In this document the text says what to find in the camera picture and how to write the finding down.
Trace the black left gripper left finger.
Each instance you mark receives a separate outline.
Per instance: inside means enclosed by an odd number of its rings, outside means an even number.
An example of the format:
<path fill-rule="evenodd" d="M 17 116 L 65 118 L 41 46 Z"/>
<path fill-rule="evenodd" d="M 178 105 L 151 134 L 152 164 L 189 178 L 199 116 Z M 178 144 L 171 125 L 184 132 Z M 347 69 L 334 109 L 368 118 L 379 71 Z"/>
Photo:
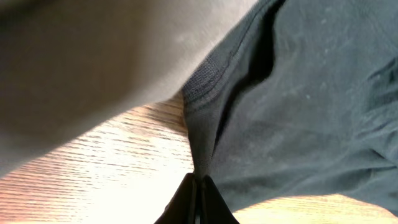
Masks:
<path fill-rule="evenodd" d="M 187 173 L 177 191 L 155 224 L 194 224 L 197 184 L 193 173 Z"/>

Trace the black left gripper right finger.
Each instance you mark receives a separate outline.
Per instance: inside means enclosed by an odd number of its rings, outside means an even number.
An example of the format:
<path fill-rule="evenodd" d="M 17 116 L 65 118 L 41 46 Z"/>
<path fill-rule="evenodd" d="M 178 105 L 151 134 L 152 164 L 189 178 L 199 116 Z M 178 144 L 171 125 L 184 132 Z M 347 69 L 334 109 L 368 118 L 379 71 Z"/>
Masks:
<path fill-rule="evenodd" d="M 210 176 L 201 183 L 201 224 L 239 224 Z"/>

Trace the black t-shirt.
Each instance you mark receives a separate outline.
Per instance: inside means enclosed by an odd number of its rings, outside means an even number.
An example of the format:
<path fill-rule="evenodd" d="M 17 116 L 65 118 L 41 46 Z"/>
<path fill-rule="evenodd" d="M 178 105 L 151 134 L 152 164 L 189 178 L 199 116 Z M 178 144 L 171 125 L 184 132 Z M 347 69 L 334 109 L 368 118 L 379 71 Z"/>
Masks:
<path fill-rule="evenodd" d="M 397 213 L 397 1 L 259 1 L 182 90 L 228 207 L 341 194 Z"/>

